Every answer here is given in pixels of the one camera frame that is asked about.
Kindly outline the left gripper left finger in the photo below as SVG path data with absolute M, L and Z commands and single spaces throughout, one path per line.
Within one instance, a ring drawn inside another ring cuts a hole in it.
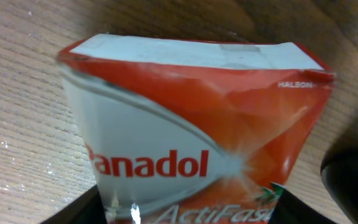
M 84 194 L 41 224 L 107 224 L 98 186 Z

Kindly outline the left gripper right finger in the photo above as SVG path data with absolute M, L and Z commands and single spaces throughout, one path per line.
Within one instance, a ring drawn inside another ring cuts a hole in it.
M 268 224 L 336 224 L 313 210 L 288 190 L 278 200 Z

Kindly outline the dark syrup bottle white cap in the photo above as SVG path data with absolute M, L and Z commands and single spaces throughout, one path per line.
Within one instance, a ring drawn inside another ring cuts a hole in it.
M 352 223 L 358 223 L 358 115 L 329 148 L 320 174 L 339 208 Z

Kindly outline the red Panadol ActiFast box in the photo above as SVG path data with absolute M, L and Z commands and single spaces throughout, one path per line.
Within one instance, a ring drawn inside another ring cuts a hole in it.
M 269 223 L 335 73 L 291 42 L 98 34 L 57 55 L 114 223 Z

